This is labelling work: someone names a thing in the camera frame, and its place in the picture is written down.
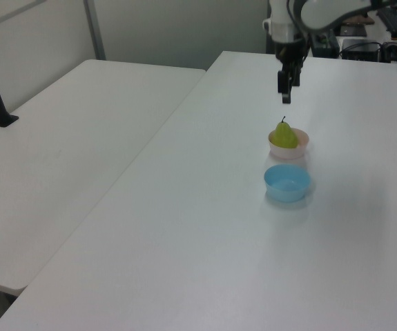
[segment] wall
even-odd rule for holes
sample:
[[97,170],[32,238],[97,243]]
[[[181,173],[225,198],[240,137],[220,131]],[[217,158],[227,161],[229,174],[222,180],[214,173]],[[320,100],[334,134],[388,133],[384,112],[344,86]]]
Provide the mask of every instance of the wall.
[[207,70],[223,50],[266,50],[267,0],[96,0],[107,60]]
[[83,0],[47,0],[0,23],[0,92],[12,112],[94,59]]

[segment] blue bowl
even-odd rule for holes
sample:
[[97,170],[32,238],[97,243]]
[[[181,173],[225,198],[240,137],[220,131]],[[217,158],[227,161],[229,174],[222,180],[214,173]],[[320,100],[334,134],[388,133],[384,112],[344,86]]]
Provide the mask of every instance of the blue bowl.
[[275,165],[264,173],[267,195],[281,202],[301,200],[310,186],[309,173],[293,164]]

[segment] white table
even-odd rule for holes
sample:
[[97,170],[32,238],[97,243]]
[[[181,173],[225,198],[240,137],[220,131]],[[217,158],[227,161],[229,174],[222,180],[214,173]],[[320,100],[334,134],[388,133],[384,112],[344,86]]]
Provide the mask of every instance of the white table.
[[[5,330],[397,330],[397,66],[224,52],[0,320]],[[265,197],[268,133],[313,189]]]
[[0,128],[0,290],[18,295],[204,74],[86,61]]

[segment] pink bowl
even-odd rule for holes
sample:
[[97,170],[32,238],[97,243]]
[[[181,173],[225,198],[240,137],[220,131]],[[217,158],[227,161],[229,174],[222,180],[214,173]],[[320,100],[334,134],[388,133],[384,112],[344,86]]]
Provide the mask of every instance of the pink bowl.
[[284,160],[293,160],[304,155],[307,144],[309,143],[309,136],[302,130],[295,128],[292,128],[292,130],[298,138],[298,146],[296,146],[296,148],[282,148],[273,145],[271,139],[272,134],[275,132],[274,130],[269,134],[270,153]]

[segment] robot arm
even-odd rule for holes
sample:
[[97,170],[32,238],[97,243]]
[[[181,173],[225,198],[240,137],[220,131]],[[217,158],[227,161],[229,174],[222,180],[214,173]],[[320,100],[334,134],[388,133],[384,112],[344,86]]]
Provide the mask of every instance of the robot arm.
[[300,85],[302,64],[307,56],[307,33],[320,33],[340,25],[348,17],[382,8],[397,0],[269,0],[269,34],[282,63],[278,92],[283,103],[291,103],[292,86]]

